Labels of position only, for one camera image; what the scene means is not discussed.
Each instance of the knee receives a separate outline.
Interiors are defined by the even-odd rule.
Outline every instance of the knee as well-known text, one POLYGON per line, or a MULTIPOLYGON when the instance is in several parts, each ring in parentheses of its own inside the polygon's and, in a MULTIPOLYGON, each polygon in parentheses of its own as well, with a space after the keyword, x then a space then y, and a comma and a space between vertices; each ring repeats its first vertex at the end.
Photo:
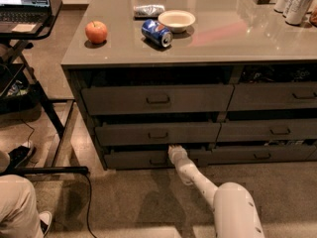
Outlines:
POLYGON ((9 155, 0 151, 0 174, 6 171, 9 164, 10 164, 9 155))
POLYGON ((0 182, 4 182, 8 187, 15 188, 16 191, 22 190, 25 193, 34 193, 32 183, 26 179, 16 175, 5 175, 0 177, 0 182))

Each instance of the apple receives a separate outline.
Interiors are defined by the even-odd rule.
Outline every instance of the apple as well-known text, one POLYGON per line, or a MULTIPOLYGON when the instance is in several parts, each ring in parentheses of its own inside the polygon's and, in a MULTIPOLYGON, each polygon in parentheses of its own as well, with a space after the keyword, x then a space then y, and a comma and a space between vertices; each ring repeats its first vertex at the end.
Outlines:
POLYGON ((102 44, 107 40, 107 26, 100 21, 91 21, 85 27, 85 33, 92 44, 102 44))

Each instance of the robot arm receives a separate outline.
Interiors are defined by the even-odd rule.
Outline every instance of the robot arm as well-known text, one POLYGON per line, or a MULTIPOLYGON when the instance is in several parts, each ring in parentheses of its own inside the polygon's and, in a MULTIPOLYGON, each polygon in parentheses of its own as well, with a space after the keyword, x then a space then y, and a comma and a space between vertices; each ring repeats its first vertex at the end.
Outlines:
POLYGON ((211 207, 217 238, 264 238, 256 205, 244 187, 233 182, 217 187, 180 146, 169 146, 168 155, 182 182, 194 184, 211 207))

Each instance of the pants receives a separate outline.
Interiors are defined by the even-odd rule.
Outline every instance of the pants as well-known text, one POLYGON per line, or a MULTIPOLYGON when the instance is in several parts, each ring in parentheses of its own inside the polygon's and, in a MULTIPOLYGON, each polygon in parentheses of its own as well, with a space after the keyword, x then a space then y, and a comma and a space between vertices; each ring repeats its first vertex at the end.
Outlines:
POLYGON ((9 164, 10 164, 10 156, 0 151, 0 174, 6 171, 9 164))
POLYGON ((0 238, 43 238, 36 193, 25 178, 0 177, 0 238))

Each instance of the shoe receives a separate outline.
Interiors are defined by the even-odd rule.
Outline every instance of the shoe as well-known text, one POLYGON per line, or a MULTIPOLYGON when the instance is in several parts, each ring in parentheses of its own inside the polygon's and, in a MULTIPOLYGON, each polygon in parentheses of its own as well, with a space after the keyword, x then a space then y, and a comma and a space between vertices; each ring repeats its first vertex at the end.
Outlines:
POLYGON ((52 214, 49 211, 43 211, 40 213, 40 220, 41 220, 41 230, 44 236, 47 235, 51 228, 52 224, 52 214))
POLYGON ((31 140, 23 143, 20 147, 12 150, 9 153, 10 164, 6 171, 10 171, 18 167, 21 163, 27 160, 33 153, 34 144, 31 140))
POLYGON ((20 80, 16 80, 14 84, 12 84, 11 88, 9 89, 7 96, 17 96, 18 93, 21 94, 21 89, 24 88, 23 83, 20 80))

